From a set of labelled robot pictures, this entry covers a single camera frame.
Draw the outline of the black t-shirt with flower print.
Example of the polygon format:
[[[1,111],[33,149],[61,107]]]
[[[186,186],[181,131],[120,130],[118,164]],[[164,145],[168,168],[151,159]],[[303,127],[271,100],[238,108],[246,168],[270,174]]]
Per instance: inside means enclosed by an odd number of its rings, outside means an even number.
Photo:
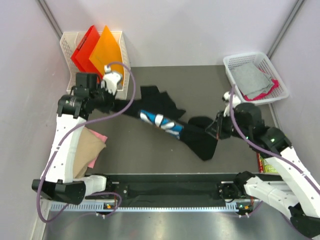
[[[141,98],[135,99],[124,115],[139,119],[175,137],[202,161],[211,160],[218,140],[208,128],[214,120],[207,116],[194,116],[188,122],[180,120],[186,110],[177,108],[167,91],[155,85],[141,86]]]

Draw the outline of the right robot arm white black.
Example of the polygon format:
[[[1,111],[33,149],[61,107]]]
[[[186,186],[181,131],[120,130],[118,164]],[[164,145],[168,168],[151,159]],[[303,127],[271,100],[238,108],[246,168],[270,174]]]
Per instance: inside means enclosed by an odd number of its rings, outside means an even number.
[[[293,227],[309,239],[320,235],[320,185],[299,159],[291,141],[277,127],[267,126],[261,110],[252,103],[227,103],[206,131],[216,140],[231,137],[244,140],[271,165],[290,192],[276,187],[249,171],[233,180],[239,198],[257,198],[285,216]]]

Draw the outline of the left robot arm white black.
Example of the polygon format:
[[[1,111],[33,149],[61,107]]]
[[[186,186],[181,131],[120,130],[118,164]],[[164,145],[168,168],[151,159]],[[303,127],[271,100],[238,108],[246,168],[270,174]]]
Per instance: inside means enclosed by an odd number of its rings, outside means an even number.
[[[114,187],[105,176],[76,179],[73,170],[79,139],[89,115],[95,109],[110,110],[114,106],[122,79],[122,74],[112,70],[102,78],[96,73],[76,73],[71,92],[58,101],[50,159],[41,178],[33,180],[31,185],[39,197],[78,205],[94,193],[105,199],[113,194]]]

